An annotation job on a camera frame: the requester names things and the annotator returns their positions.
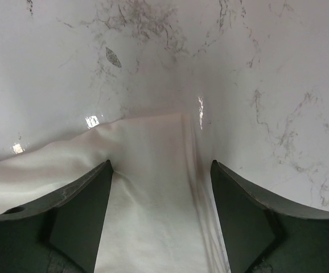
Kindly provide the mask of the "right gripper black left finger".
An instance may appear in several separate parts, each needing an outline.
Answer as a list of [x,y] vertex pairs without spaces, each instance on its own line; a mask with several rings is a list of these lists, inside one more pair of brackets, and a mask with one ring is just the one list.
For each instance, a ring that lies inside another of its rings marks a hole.
[[0,272],[93,272],[112,184],[110,161],[0,214]]

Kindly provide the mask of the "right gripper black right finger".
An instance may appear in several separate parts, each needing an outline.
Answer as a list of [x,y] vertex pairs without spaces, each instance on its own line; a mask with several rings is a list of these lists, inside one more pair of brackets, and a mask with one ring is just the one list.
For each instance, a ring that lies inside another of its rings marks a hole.
[[329,272],[329,212],[286,199],[213,161],[211,184],[232,272]]

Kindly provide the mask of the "white t-shirt red print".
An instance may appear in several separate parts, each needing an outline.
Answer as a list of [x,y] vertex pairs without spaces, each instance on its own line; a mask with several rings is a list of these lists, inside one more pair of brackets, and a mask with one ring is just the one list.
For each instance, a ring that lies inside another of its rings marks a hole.
[[109,160],[96,272],[227,272],[208,175],[184,114],[120,120],[0,162],[0,213]]

